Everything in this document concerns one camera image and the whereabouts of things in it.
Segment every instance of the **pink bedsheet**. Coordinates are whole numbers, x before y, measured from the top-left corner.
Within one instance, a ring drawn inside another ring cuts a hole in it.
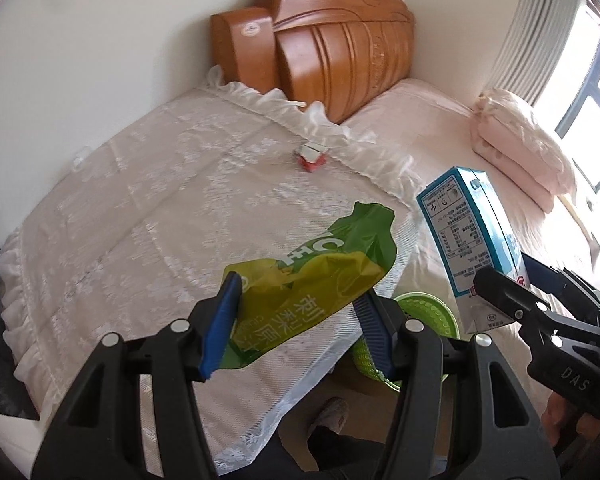
[[[357,134],[368,130],[376,142],[411,155],[408,170],[426,186],[452,166],[484,170],[495,188],[522,250],[548,265],[568,267],[585,279],[592,275],[589,245],[561,202],[544,213],[512,180],[472,150],[471,111],[433,86],[406,79],[378,96],[345,124]],[[395,293],[421,290],[458,310],[445,269],[426,226],[420,232]],[[562,306],[551,298],[554,310]],[[518,323],[491,332],[515,370],[536,409],[544,410],[548,391],[526,373],[528,347],[518,336]]]

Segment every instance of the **pink bedding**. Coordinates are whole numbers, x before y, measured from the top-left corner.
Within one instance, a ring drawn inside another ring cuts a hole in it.
[[[550,213],[554,210],[555,196],[552,195],[542,184],[520,166],[515,160],[504,155],[496,147],[492,146],[488,140],[480,136],[480,130],[476,116],[470,119],[471,129],[471,147],[475,153],[480,155],[485,160],[488,160],[502,173],[507,175],[518,187],[524,191],[529,198],[540,206],[540,209],[545,213]]]
[[[546,214],[509,177],[472,150],[471,110],[418,80],[399,82],[345,122],[357,135],[376,134],[376,142],[410,156],[405,170],[426,186],[452,166],[484,170],[495,188],[522,250],[536,259],[568,267],[585,279],[592,275],[589,245],[580,227],[561,202]],[[453,293],[438,249],[429,230],[421,229],[396,294],[421,290],[436,295],[456,313]],[[554,310],[562,306],[551,298]],[[548,391],[526,373],[528,347],[518,336],[518,323],[491,332],[501,352],[515,370],[537,410],[544,410]]]

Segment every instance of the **green plastic basket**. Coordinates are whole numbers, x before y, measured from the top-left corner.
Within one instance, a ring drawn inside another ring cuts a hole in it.
[[[460,331],[456,318],[442,301],[426,292],[407,292],[395,298],[402,311],[409,317],[415,317],[426,325],[432,327],[437,334],[446,337],[458,338]],[[381,381],[396,392],[400,391],[400,383],[392,383],[384,378],[380,370],[376,370],[366,346],[364,336],[352,346],[353,362],[356,368],[371,379]]]

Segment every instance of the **white lace bedspread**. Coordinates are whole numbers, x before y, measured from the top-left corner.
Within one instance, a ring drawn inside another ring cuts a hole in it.
[[[352,211],[356,200],[396,213],[398,259],[379,284],[390,294],[420,224],[422,187],[407,156],[302,113],[279,91],[209,83],[132,124],[64,178],[5,244],[5,340],[49,420],[107,332],[148,336],[216,293],[228,263],[285,254]],[[304,140],[331,147],[305,173]],[[242,370],[218,370],[196,395],[219,472],[249,463],[280,418],[359,337],[351,307]],[[160,473],[142,380],[144,444]]]

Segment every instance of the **floor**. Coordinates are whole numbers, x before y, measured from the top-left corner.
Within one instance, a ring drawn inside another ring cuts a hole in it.
[[[443,384],[443,400],[436,441],[436,454],[446,456],[453,413],[452,381]],[[280,422],[280,438],[286,450],[305,471],[316,470],[306,446],[306,428],[320,407],[331,397],[349,404],[349,420],[343,434],[384,442],[394,414],[398,394],[385,384],[366,378],[356,369],[350,352]]]

